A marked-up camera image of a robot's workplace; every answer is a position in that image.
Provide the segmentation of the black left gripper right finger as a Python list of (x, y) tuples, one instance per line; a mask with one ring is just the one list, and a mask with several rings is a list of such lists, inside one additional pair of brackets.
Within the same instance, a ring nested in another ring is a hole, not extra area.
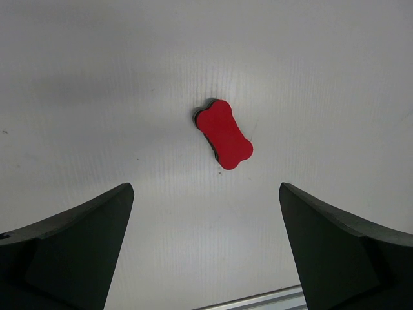
[(309, 309), (412, 309), (412, 235), (289, 183), (279, 201)]

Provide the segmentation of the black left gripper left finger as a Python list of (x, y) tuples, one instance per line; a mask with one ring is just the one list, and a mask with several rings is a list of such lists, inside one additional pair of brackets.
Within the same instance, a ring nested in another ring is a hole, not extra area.
[(1, 309), (103, 309), (134, 200), (123, 183), (1, 234)]

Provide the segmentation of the red bone-shaped eraser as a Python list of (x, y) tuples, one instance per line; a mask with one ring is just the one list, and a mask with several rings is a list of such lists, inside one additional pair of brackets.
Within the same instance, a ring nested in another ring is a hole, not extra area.
[(209, 99), (194, 112), (193, 120), (223, 169), (233, 170), (253, 155), (254, 147), (239, 128), (227, 101)]

